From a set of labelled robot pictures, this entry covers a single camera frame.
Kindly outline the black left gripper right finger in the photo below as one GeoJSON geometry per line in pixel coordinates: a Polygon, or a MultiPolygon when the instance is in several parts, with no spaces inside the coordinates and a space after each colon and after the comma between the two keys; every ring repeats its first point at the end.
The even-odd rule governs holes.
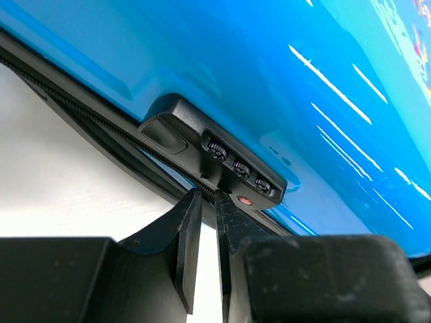
{"type": "Polygon", "coordinates": [[[411,262],[376,235],[274,236],[215,195],[225,322],[429,322],[411,262]]]}

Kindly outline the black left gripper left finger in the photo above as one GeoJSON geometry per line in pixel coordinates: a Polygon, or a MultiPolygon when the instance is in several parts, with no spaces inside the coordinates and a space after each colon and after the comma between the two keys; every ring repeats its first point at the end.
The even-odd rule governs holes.
{"type": "Polygon", "coordinates": [[[2,322],[185,322],[193,311],[202,195],[135,234],[2,238],[2,322]]]}

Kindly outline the blue kids suitcase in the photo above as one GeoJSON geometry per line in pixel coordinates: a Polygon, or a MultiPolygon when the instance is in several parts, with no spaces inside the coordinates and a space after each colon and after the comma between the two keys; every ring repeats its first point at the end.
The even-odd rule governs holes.
{"type": "Polygon", "coordinates": [[[171,201],[430,276],[429,1],[2,1],[1,64],[171,201]]]}

